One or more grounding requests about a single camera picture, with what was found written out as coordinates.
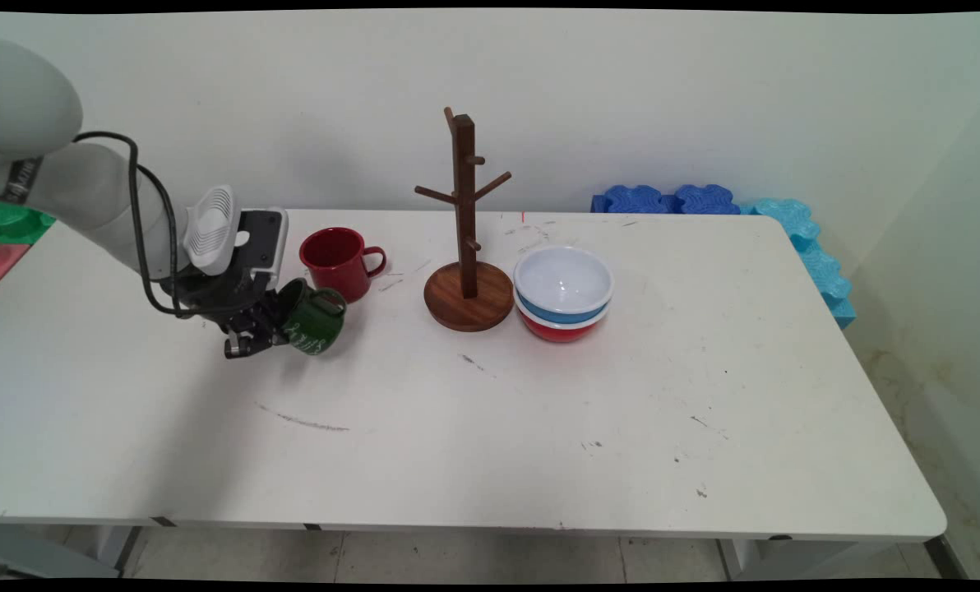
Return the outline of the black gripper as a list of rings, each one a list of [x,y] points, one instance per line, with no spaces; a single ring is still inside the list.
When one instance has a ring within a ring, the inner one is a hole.
[[[164,277],[160,288],[178,300],[179,319],[201,317],[224,326],[224,358],[248,358],[271,346],[289,345],[282,325],[284,313],[279,293],[268,272],[225,272],[216,276],[182,272]],[[231,326],[250,326],[235,330]]]

